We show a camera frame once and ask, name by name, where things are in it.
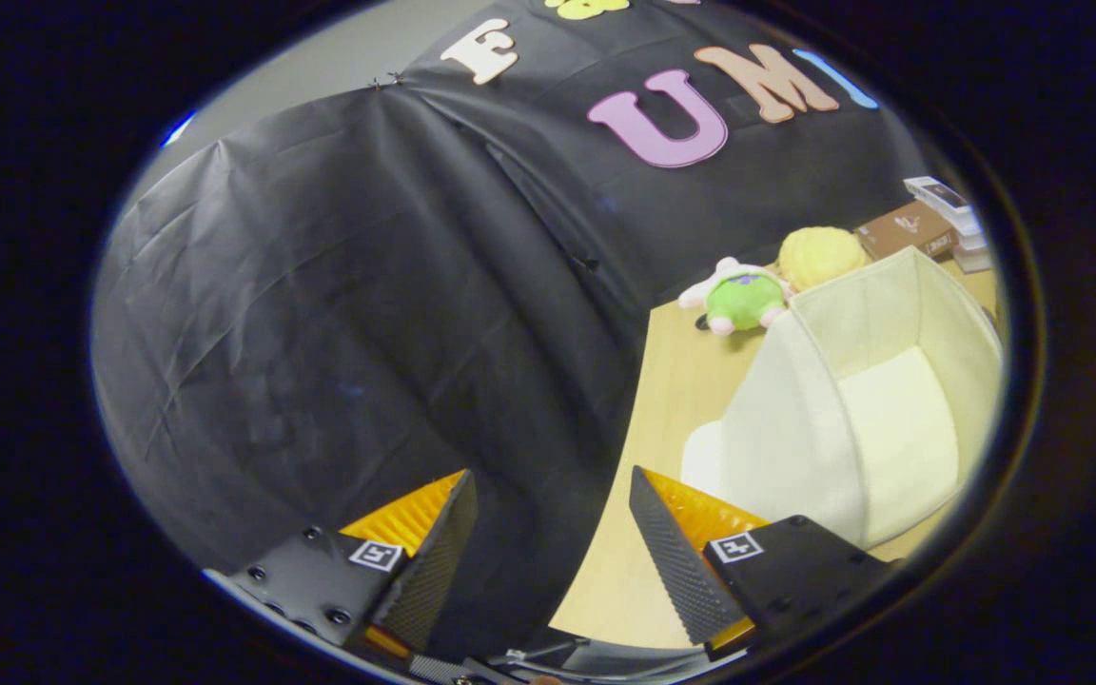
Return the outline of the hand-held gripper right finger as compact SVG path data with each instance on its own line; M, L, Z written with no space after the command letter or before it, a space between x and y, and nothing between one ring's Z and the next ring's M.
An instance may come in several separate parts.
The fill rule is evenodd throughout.
M769 523L639 466L628 507L684 632L709 657L813 632L895 569L814 520Z

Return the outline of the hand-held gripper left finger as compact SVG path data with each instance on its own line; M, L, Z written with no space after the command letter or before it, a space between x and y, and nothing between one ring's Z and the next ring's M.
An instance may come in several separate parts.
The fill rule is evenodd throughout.
M479 520L469 468L354 520L304 518L205 576L296 637L347 657L408 662L427 649Z

